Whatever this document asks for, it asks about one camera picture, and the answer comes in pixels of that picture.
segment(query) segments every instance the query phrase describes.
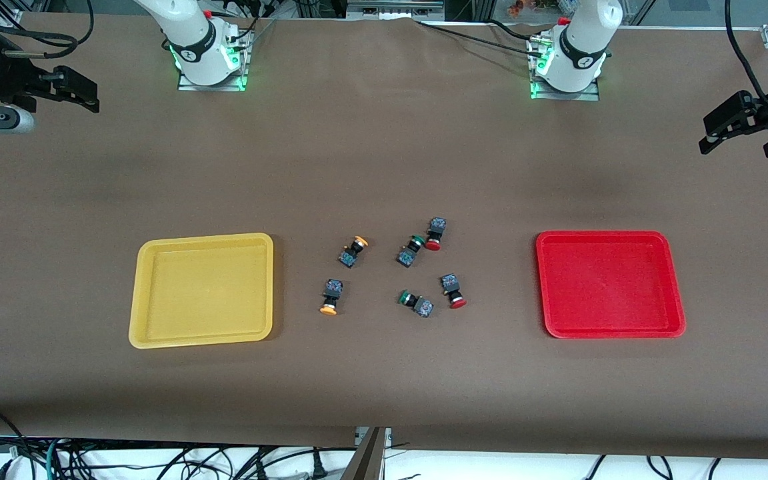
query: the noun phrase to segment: white floor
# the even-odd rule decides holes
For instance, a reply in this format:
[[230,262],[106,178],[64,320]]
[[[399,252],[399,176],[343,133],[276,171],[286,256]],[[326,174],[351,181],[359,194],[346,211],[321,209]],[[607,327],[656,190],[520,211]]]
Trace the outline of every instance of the white floor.
[[[308,447],[286,447],[266,458],[278,458]],[[188,459],[203,459],[214,449],[195,450]],[[255,449],[228,450],[236,468],[240,467],[255,452]],[[118,450],[91,452],[85,455],[90,465],[162,465],[169,462],[179,450]],[[540,453],[466,453],[440,451],[390,450],[390,457],[385,461],[384,480],[403,480],[419,474],[417,480],[582,480],[588,475],[597,456],[594,455],[540,455]],[[0,453],[0,467],[10,456]],[[322,453],[323,466],[328,471],[345,468],[351,458],[351,452]],[[229,465],[222,456],[209,464],[229,472]],[[655,464],[661,467],[658,458]],[[706,480],[707,470],[713,459],[669,457],[671,470],[676,480]],[[98,470],[98,480],[155,480],[161,468],[152,470]],[[280,462],[267,469],[269,478],[286,478],[301,472],[312,472],[310,455],[298,456],[289,461]],[[164,480],[177,480],[182,474],[182,467],[174,467]],[[46,473],[37,468],[37,478],[44,480]],[[642,456],[607,456],[595,475],[595,480],[602,479],[652,479],[659,480],[645,458]],[[768,461],[753,459],[723,459],[713,480],[745,480],[768,478]],[[30,480],[31,474],[27,461],[20,459],[13,464],[7,480]],[[216,476],[211,471],[193,477],[193,480],[227,480],[226,475]]]

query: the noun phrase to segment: red tray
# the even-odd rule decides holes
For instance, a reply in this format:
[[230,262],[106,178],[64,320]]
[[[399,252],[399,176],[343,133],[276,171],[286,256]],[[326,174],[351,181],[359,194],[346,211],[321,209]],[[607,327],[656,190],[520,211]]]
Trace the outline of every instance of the red tray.
[[557,338],[672,338],[686,329],[657,231],[546,231],[536,242],[545,326]]

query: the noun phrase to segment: brown table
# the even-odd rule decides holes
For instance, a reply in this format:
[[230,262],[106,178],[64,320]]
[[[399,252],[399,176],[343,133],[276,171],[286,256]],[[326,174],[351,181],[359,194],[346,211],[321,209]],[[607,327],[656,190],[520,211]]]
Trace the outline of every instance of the brown table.
[[[768,51],[739,37],[768,87]],[[418,449],[768,457],[768,134],[696,145],[749,88],[723,31],[619,31],[599,103],[530,100],[518,55],[410,21],[280,21],[242,94],[176,92],[161,39],[98,16],[60,63],[98,82],[100,115],[41,101],[33,134],[0,136],[0,409],[27,434],[344,445],[390,425]],[[435,215],[445,248],[400,267]],[[686,334],[551,338],[533,254],[551,229],[663,232]],[[275,240],[270,340],[130,346],[141,244],[246,231]],[[348,271],[353,235],[372,246]]]

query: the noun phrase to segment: teal cable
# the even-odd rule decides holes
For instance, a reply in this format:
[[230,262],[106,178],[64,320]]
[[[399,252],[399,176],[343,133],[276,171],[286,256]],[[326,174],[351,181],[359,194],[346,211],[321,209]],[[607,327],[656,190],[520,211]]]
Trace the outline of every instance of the teal cable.
[[54,480],[52,478],[52,455],[55,453],[55,445],[58,444],[58,440],[52,441],[49,444],[49,448],[46,450],[46,480]]

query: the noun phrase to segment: plastic tray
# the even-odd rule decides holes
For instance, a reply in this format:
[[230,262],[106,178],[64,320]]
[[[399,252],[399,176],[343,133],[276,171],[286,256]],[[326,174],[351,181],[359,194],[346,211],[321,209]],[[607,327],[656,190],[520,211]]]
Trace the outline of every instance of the plastic tray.
[[558,338],[670,338],[686,329],[668,240],[656,231],[546,231],[543,316]]
[[271,332],[274,245],[264,233],[173,238],[138,252],[138,349],[258,341]]

